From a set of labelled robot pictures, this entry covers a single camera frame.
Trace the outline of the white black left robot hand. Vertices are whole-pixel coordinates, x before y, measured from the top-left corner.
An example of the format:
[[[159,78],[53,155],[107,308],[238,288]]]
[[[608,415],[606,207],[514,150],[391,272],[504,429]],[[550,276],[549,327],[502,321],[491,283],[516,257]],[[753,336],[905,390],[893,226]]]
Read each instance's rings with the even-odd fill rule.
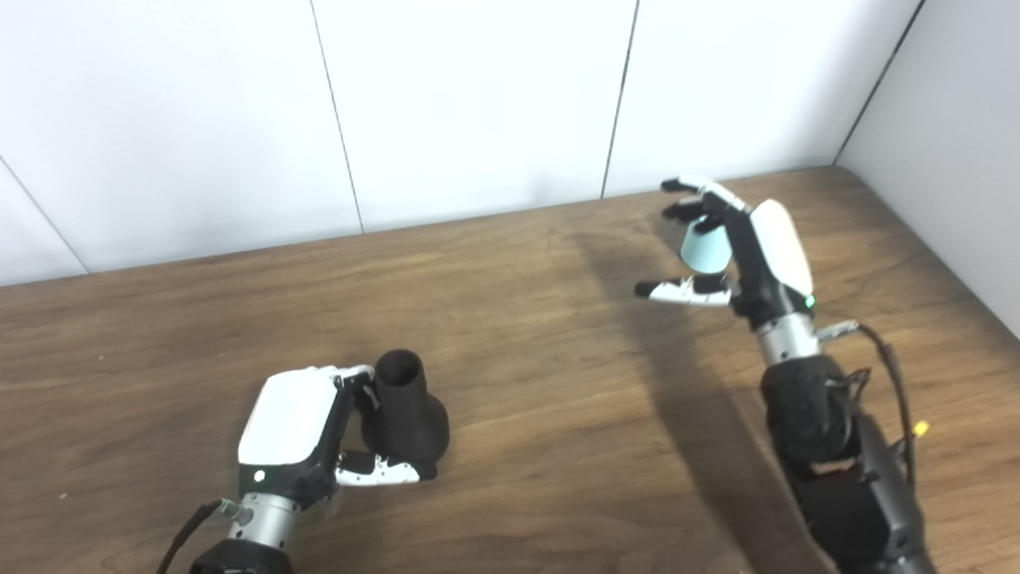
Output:
[[[306,511],[343,487],[430,481],[449,448],[449,416],[422,368],[299,368],[262,386],[237,448],[239,494]]]

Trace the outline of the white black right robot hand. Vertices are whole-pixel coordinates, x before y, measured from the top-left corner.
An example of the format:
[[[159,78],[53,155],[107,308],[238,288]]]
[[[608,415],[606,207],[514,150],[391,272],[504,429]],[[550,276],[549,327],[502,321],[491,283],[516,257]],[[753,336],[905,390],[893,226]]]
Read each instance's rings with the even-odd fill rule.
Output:
[[[662,215],[686,225],[679,257],[693,275],[638,282],[635,297],[730,306],[753,331],[784,316],[812,316],[810,265],[790,212],[779,201],[750,206],[724,185],[691,175],[666,179],[661,189],[688,194]]]

